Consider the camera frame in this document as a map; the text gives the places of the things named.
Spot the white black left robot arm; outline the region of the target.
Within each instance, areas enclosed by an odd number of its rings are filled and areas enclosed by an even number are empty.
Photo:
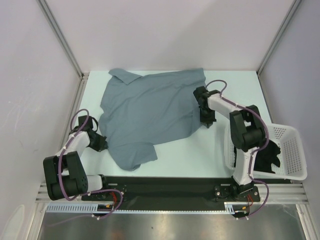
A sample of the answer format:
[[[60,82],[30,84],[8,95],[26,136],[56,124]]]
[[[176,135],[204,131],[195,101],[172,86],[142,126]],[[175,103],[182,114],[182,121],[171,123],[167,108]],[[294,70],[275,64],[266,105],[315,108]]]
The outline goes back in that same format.
[[[79,125],[70,133],[65,146],[43,160],[46,188],[52,201],[72,200],[75,196],[93,193],[98,199],[110,196],[111,188],[103,183],[101,175],[86,175],[81,155],[86,148],[96,152],[108,148],[106,137],[97,133],[98,121],[91,116],[78,117]]]

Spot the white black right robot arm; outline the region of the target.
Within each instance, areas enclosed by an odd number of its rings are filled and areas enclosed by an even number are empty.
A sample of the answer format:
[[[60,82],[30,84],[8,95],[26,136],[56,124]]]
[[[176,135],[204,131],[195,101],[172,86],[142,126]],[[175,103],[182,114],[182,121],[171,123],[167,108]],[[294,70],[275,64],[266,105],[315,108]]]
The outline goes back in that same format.
[[[229,196],[242,201],[254,188],[253,170],[256,155],[269,143],[268,128],[255,105],[242,106],[222,96],[218,90],[197,87],[193,95],[200,110],[200,123],[209,128],[216,113],[229,120],[230,138],[237,150],[236,166],[231,177]]]

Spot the light blue t shirt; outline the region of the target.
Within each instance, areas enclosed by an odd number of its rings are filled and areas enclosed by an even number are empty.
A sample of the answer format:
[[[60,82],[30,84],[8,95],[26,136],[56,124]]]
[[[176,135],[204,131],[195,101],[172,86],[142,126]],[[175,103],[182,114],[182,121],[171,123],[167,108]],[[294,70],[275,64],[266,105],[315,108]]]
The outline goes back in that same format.
[[[202,68],[148,75],[115,68],[109,74],[98,125],[122,170],[155,161],[155,145],[188,138],[201,127],[193,92],[205,84]]]

